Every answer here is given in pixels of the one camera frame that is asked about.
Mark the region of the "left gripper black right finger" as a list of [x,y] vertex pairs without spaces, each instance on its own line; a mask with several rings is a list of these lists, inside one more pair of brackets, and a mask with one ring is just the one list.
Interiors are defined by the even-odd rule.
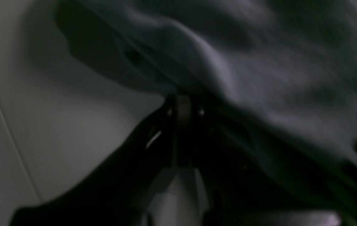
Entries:
[[284,190],[262,170],[246,127],[191,96],[191,163],[200,170],[212,207],[204,226],[353,226],[335,207]]

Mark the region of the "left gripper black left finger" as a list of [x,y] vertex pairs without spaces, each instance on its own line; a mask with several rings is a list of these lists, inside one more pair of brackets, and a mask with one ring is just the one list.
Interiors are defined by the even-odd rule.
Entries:
[[147,116],[90,175],[62,196],[18,209],[11,226],[131,226],[139,200],[154,178],[171,166],[173,96]]

